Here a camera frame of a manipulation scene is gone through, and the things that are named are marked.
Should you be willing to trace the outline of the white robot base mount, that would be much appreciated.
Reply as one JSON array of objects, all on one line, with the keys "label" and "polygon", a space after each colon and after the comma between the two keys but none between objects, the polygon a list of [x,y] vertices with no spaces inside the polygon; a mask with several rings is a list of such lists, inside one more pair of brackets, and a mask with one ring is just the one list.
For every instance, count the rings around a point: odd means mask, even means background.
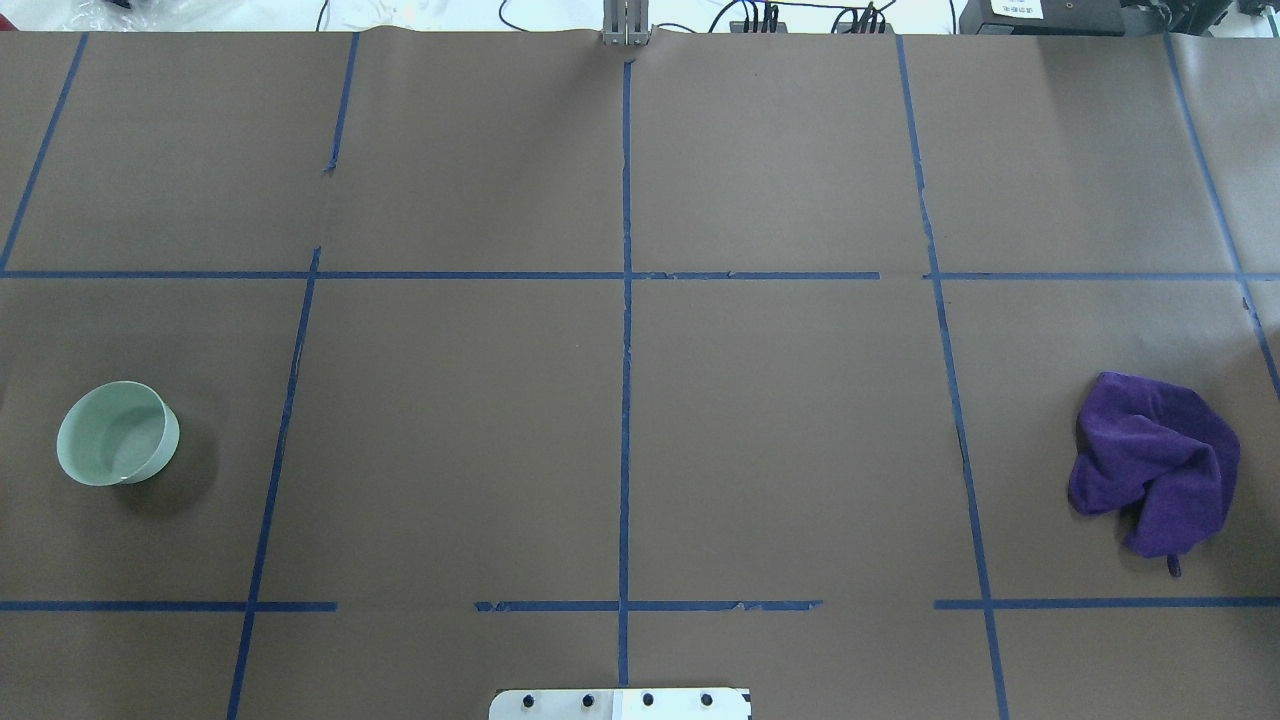
[{"label": "white robot base mount", "polygon": [[512,689],[489,719],[751,719],[750,691],[731,687]]}]

